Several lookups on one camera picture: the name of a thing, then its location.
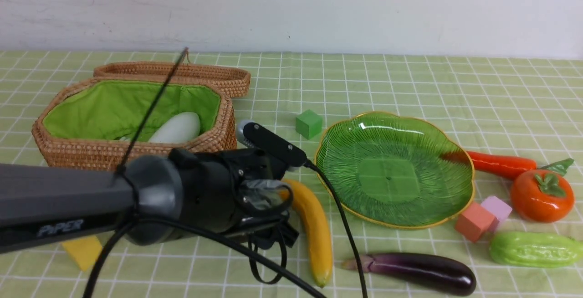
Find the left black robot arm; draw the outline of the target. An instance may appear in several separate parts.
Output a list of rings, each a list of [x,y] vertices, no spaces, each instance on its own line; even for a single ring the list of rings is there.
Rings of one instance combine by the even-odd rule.
[[[279,223],[292,169],[258,149],[142,155],[122,174],[1,165],[1,252],[119,230],[135,216],[162,217],[224,236]]]

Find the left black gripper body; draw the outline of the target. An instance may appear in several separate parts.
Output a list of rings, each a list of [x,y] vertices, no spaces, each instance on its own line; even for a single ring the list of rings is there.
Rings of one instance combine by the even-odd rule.
[[[289,224],[294,195],[282,182],[292,166],[259,149],[228,151],[228,163],[235,174],[233,196],[240,217],[228,236],[246,238],[263,250],[275,242],[293,247],[299,236]]]

